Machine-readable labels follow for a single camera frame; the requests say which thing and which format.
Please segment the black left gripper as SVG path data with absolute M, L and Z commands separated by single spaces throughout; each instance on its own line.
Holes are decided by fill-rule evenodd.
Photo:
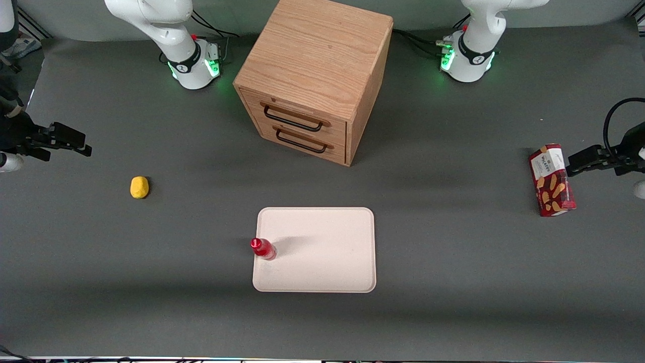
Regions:
M 616 176 L 622 176 L 631 172 L 642 172 L 642 158 L 639 156 L 644 147 L 644 122 L 631 127 L 623 136 L 618 145 L 612 147 L 615 156 L 625 164 L 617 164 L 614 167 Z M 608 152 L 601 145 L 592 145 L 582 151 L 571 154 L 567 157 L 568 166 L 566 172 L 568 177 L 574 177 L 583 172 L 606 169 Z

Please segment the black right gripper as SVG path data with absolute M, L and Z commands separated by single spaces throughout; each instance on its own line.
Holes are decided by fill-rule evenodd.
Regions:
M 2 113 L 1 150 L 14 150 L 18 146 L 18 154 L 49 162 L 51 152 L 34 145 L 23 144 L 26 139 L 30 138 L 36 140 L 36 142 L 50 145 L 54 149 L 74 151 L 86 157 L 92 155 L 92 147 L 87 145 L 84 133 L 55 122 L 50 125 L 49 140 L 48 136 L 42 133 L 45 129 L 46 127 L 35 124 L 25 112 L 21 112 L 14 117 L 8 117 Z

